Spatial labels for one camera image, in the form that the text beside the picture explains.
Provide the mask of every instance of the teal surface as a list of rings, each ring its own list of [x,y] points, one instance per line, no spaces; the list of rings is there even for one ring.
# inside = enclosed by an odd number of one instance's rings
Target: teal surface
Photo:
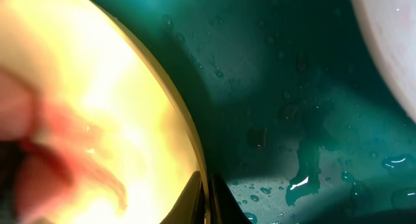
[[[415,125],[381,80],[350,0],[92,0],[185,100],[209,173],[253,223],[415,205]]]

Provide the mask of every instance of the water droplet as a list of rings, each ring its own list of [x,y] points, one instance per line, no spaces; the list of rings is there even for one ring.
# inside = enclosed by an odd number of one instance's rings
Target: water droplet
[[[391,194],[391,205],[397,209],[416,208],[416,188],[404,188]]]
[[[343,166],[343,161],[341,160],[341,158],[338,156],[338,158],[337,158],[337,162],[338,162],[338,165],[339,166]]]
[[[260,191],[263,192],[264,194],[270,194],[271,193],[270,189],[267,189],[267,188],[260,188]]]
[[[189,59],[193,64],[197,64],[196,57],[192,54],[189,54]]]
[[[279,51],[278,57],[280,60],[283,60],[285,58],[285,53],[283,51]]]
[[[272,4],[273,4],[274,6],[279,5],[279,1],[278,1],[278,0],[271,0],[271,2],[272,2]]]
[[[354,72],[354,69],[355,69],[355,66],[353,64],[350,64],[348,66],[348,71],[347,71],[348,74],[352,74]]]
[[[249,212],[245,212],[244,215],[253,223],[256,224],[257,223],[257,217]]]
[[[222,77],[224,77],[224,74],[222,73],[222,71],[220,70],[220,69],[216,69],[216,71],[215,71],[215,75],[218,77],[218,78],[222,78]]]
[[[346,166],[352,166],[352,161],[351,161],[351,159],[345,160],[345,165],[346,165]]]
[[[257,25],[259,26],[259,28],[263,28],[266,24],[262,19],[259,19],[257,20]]]
[[[283,121],[292,121],[296,119],[298,112],[299,106],[297,104],[286,104],[279,109],[278,116]]]
[[[172,31],[172,29],[174,29],[174,21],[172,20],[172,17],[165,14],[162,16],[162,22],[163,22],[163,26],[166,30],[168,31]]]
[[[354,176],[347,171],[343,171],[341,173],[341,178],[345,181],[345,182],[356,182],[356,179],[354,178]]]
[[[299,73],[304,73],[306,72],[307,69],[307,58],[306,55],[304,53],[299,53],[296,56],[296,69]]]
[[[382,167],[396,176],[416,175],[416,161],[409,154],[385,157],[382,160]]]
[[[202,66],[199,62],[197,62],[197,63],[196,63],[196,68],[198,68],[198,69],[202,69],[202,68],[203,68],[203,66]]]
[[[176,40],[177,40],[180,44],[185,43],[185,37],[184,37],[184,36],[183,36],[183,34],[182,34],[182,33],[180,33],[180,32],[178,32],[178,33],[176,34]]]
[[[352,183],[350,198],[356,216],[372,213],[374,199],[371,191],[362,182],[355,180]]]
[[[258,202],[260,199],[258,196],[256,195],[251,195],[250,198],[254,201],[254,202]]]
[[[378,158],[378,153],[376,151],[371,151],[370,152],[370,157],[372,157],[372,158]]]
[[[274,37],[273,36],[268,36],[267,37],[267,43],[269,43],[270,45],[274,44]]]
[[[292,97],[291,92],[289,90],[283,90],[281,93],[281,98],[283,100],[289,100]]]
[[[221,18],[221,16],[216,15],[216,16],[215,16],[215,19],[216,19],[216,23],[217,23],[217,24],[219,24],[219,25],[220,25],[220,24],[222,24],[222,18]]]
[[[286,203],[294,205],[297,199],[319,192],[319,145],[314,140],[302,140],[297,150],[299,170],[289,181],[286,189]]]
[[[249,129],[247,132],[247,140],[250,147],[264,147],[267,143],[267,128]]]
[[[335,14],[335,16],[340,17],[341,16],[341,10],[339,10],[339,8],[335,8],[333,10],[333,13]]]

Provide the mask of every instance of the dark green surface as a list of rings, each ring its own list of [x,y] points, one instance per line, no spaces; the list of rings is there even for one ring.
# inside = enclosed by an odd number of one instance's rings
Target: dark green surface
[[[401,175],[414,164],[382,162],[414,155],[415,126],[378,75],[350,0],[93,1],[161,63],[209,173],[259,224],[411,203],[403,189],[415,181]]]

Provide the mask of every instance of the curved edge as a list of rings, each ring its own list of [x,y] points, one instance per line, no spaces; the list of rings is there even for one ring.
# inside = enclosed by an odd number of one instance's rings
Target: curved edge
[[[399,85],[400,81],[396,80],[396,77],[388,72],[393,66],[392,64],[388,63],[388,61],[383,56],[380,44],[376,41],[376,37],[372,33],[374,29],[370,23],[370,18],[367,9],[365,8],[364,0],[352,0],[352,6],[358,21],[359,29],[363,35],[367,49],[371,54],[372,60],[376,64],[377,70],[380,72],[384,82],[387,84],[396,100],[406,111],[406,114],[409,115],[413,121],[415,121],[416,112],[412,111],[413,105],[407,98],[407,95],[404,95],[405,92]]]
[[[165,72],[156,58],[150,53],[148,48],[126,27],[124,26],[118,19],[108,13],[106,10],[101,8],[100,6],[96,5],[95,3],[90,1],[90,4],[99,8],[103,13],[109,17],[116,26],[120,29],[119,33],[124,34],[124,39],[126,42],[131,46],[133,51],[140,57],[146,67],[150,70],[150,72],[155,77],[156,81],[161,86],[162,90],[165,92],[166,96],[168,97],[169,101],[171,102],[172,106],[175,108],[176,112],[181,116],[181,119],[184,123],[184,126],[188,132],[188,137],[190,143],[194,149],[196,160],[198,161],[198,166],[200,168],[201,179],[203,184],[203,190],[205,195],[205,208],[206,208],[206,224],[211,223],[211,215],[210,215],[210,208],[209,208],[209,189],[208,189],[208,176],[207,176],[207,167],[205,163],[205,157],[203,155],[202,144],[200,141],[200,137],[198,135],[198,131],[196,130],[196,126],[194,121],[192,120],[192,116],[188,111],[188,108],[183,101],[180,93],[176,89],[175,85],[173,84],[172,80],[170,79],[169,75]]]

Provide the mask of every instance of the black plastic piece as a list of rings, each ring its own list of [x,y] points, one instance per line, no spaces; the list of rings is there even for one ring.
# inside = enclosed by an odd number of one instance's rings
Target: black plastic piece
[[[161,224],[203,224],[205,197],[201,173],[195,171],[177,199],[174,207]]]
[[[251,224],[220,175],[209,181],[211,224]]]

